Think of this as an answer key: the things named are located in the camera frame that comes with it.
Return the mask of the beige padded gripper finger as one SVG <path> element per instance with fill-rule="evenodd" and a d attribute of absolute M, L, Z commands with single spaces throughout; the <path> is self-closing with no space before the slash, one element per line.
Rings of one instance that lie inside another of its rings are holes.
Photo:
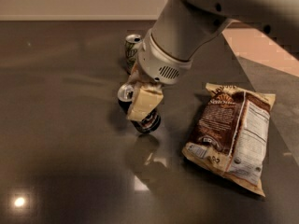
<path fill-rule="evenodd" d="M 132 121 L 143 120 L 163 100 L 164 94 L 160 84 L 136 82 L 133 100 L 129 106 L 127 118 Z"/>

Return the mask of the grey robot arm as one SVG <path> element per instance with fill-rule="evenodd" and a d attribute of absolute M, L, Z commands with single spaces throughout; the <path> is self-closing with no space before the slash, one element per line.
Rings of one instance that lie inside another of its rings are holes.
<path fill-rule="evenodd" d="M 299 0 L 169 0 L 137 52 L 127 118 L 140 121 L 192 66 L 196 51 L 232 22 L 251 25 L 291 56 L 299 55 Z"/>

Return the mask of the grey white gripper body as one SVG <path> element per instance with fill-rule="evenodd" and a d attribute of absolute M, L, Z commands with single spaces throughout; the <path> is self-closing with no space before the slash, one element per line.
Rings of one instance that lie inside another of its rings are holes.
<path fill-rule="evenodd" d="M 192 61 L 172 58 L 158 47 L 148 30 L 137 53 L 137 63 L 154 82 L 174 85 L 192 67 Z"/>

